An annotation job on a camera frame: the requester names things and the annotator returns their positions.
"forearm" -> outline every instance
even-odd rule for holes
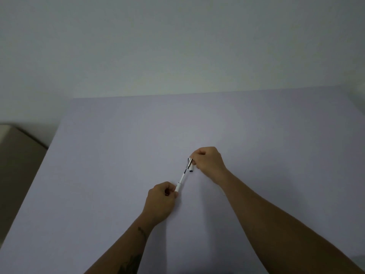
[[[271,204],[229,171],[224,190],[253,249],[269,273],[363,273],[331,243]]]
[[[128,230],[85,272],[137,273],[153,221],[140,215]]]

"hand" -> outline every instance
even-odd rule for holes
[[[227,172],[221,154],[216,147],[202,147],[195,150],[190,158],[207,177],[218,184],[219,178]]]
[[[156,184],[153,189],[148,191],[141,215],[149,219],[153,225],[164,221],[175,206],[175,199],[178,195],[175,188],[176,186],[170,182]]]

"white pen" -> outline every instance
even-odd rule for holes
[[[175,191],[176,192],[179,192],[179,188],[181,186],[181,182],[183,181],[183,178],[185,176],[185,173],[186,173],[186,170],[191,166],[191,163],[193,162],[193,159],[190,159],[189,163],[188,163],[188,166],[186,167],[185,171],[184,171],[184,174],[181,176],[181,179],[180,179],[180,182],[178,182],[176,188],[175,188]]]

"white table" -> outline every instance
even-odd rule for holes
[[[0,250],[1,273],[82,273],[217,146],[259,194],[348,256],[365,254],[365,117],[337,88],[75,99]],[[265,273],[199,170],[150,236],[139,273]]]

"person's left hand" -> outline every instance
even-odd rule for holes
[[[149,219],[153,225],[164,221],[172,212],[178,195],[175,188],[176,186],[170,182],[164,182],[156,184],[153,189],[148,191],[142,215]]]

